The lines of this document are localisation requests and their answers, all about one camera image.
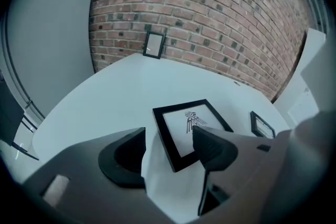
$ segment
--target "picture frame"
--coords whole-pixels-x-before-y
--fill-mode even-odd
[[[275,138],[275,130],[254,111],[250,113],[251,131],[259,137]]]
[[[166,34],[148,31],[142,55],[160,59],[165,37]]]
[[[192,147],[193,125],[216,127],[233,132],[232,128],[206,99],[154,108],[153,114],[173,172],[178,172],[198,161]],[[176,144],[176,139],[181,139],[181,144]]]

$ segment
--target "white table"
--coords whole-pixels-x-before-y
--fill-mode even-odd
[[[235,133],[252,135],[250,111],[276,133],[288,125],[259,91],[207,70],[133,54],[71,91],[36,131],[33,147],[43,163],[73,144],[137,127],[146,128],[142,161],[148,196],[178,223],[197,218],[204,169],[198,161],[174,173],[158,136],[152,109],[207,99]]]

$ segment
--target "framed artwork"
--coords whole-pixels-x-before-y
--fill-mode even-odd
[[[255,112],[251,111],[251,131],[260,137],[275,138],[274,129]]]
[[[142,55],[160,59],[165,36],[166,34],[148,31]]]
[[[174,172],[198,161],[193,148],[193,126],[206,126],[233,132],[206,100],[153,109],[160,138]]]

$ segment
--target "brick wall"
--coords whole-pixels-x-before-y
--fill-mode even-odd
[[[235,78],[272,98],[311,22],[306,0],[92,0],[95,71],[166,33],[163,58]]]

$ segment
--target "black picture frame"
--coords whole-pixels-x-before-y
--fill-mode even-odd
[[[162,36],[161,43],[160,43],[160,48],[159,48],[159,54],[157,56],[146,53],[147,52],[147,46],[148,46],[148,40],[149,40],[149,36],[150,35]],[[162,49],[163,49],[163,44],[164,44],[165,38],[166,38],[166,34],[148,31],[147,34],[146,34],[146,40],[145,40],[145,44],[144,44],[143,54],[142,55],[147,56],[147,57],[151,57],[151,58],[155,58],[155,59],[160,59],[161,58],[161,53],[162,53]]]
[[[254,111],[251,111],[250,113],[251,116],[251,131],[259,137],[265,137],[265,138],[269,138],[267,136],[265,136],[264,134],[262,134],[262,132],[259,131],[258,126],[257,126],[257,118],[263,122],[264,125],[266,125],[268,128],[270,128],[272,130],[272,136],[273,138],[275,138],[275,130],[265,121],[263,120],[257,113],[255,113]]]
[[[212,112],[212,114],[223,126],[224,130],[228,132],[233,132],[232,128],[206,99],[153,109],[153,114],[156,120],[157,128],[159,130],[161,142],[163,144],[171,168],[175,173],[197,162],[198,157],[195,151],[187,154],[186,156],[180,156],[163,115],[166,113],[184,110],[199,105],[206,105],[207,108]]]

